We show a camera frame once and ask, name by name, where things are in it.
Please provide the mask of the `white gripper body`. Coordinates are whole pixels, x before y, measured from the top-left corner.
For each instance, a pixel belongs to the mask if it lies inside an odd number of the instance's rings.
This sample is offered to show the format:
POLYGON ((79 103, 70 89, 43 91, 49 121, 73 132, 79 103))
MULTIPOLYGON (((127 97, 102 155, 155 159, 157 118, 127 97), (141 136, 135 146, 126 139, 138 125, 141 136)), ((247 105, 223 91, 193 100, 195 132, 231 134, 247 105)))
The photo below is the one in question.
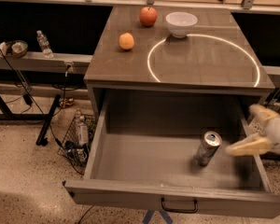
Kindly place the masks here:
POLYGON ((271 119, 265 128, 267 137, 272 141, 271 152, 280 155, 280 117, 271 119))

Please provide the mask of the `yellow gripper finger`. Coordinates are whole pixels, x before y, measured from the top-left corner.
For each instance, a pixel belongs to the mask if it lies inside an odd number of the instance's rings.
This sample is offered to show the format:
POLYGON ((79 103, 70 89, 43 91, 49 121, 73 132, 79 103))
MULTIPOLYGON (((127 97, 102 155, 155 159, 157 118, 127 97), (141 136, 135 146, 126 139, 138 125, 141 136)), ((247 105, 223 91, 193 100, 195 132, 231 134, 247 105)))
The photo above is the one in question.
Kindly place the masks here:
POLYGON ((245 139, 238 141, 225 148, 227 154, 231 156, 253 156, 267 153, 273 147, 273 142, 265 136, 254 133, 245 139))
POLYGON ((263 105, 254 104, 249 107, 249 112, 256 117, 262 125, 267 125, 271 120, 279 118, 279 114, 263 105))

